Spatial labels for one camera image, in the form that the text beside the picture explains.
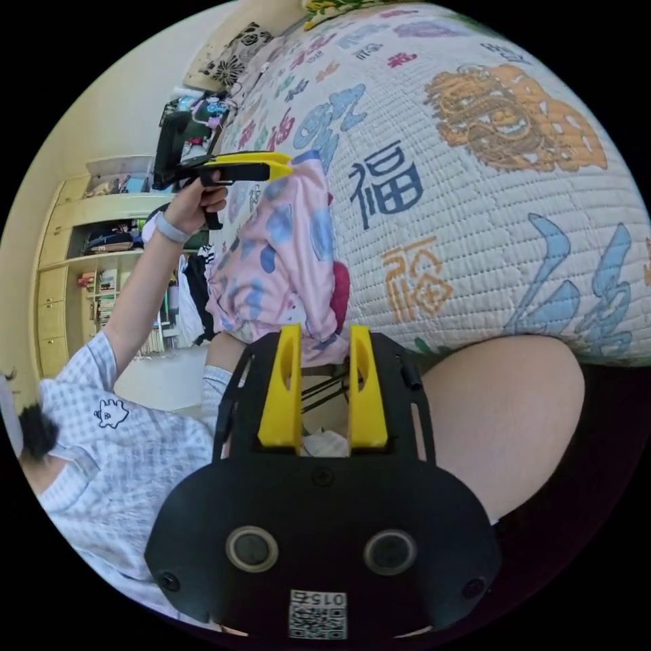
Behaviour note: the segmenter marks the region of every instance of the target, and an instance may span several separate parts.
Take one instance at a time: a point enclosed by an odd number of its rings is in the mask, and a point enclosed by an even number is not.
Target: smartwatch
[[[165,219],[165,213],[163,212],[159,212],[156,217],[154,217],[154,223],[162,235],[178,244],[185,244],[192,237],[192,235],[186,235],[183,231],[179,231],[175,226],[172,226]]]

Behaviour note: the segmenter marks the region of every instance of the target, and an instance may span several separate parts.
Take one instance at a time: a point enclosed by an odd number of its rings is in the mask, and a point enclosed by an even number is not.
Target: floor
[[[302,379],[303,390],[314,387],[327,380],[326,377],[304,377]],[[305,401],[306,405],[309,405],[327,393],[322,393],[316,396],[314,399]],[[339,432],[342,435],[346,435],[348,432],[348,403],[343,395],[338,395],[335,398],[332,398],[328,402],[303,414],[303,425],[305,429],[312,433],[316,431],[319,427],[324,429],[329,429],[334,432]]]

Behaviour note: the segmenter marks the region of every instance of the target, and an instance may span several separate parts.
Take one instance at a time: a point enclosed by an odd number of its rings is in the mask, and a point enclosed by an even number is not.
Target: screw
[[[462,594],[466,599],[475,599],[484,592],[485,587],[486,584],[482,579],[473,578],[463,587]]]
[[[163,590],[167,592],[178,592],[181,588],[178,579],[171,572],[163,572],[160,583]]]
[[[312,473],[312,482],[320,488],[327,488],[334,483],[334,473],[327,468],[316,468]]]

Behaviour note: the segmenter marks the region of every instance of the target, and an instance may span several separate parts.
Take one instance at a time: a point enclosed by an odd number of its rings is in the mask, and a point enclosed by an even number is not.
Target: qr code
[[[290,637],[346,639],[345,604],[345,595],[340,593],[292,591]]]

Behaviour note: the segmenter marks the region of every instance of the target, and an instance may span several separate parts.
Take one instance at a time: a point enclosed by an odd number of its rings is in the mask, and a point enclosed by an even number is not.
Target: quilted bedspread
[[[321,153],[346,322],[445,355],[547,334],[651,364],[651,222],[589,109],[516,45],[435,5],[351,12],[267,46],[222,152]],[[227,248],[264,191],[231,189]]]

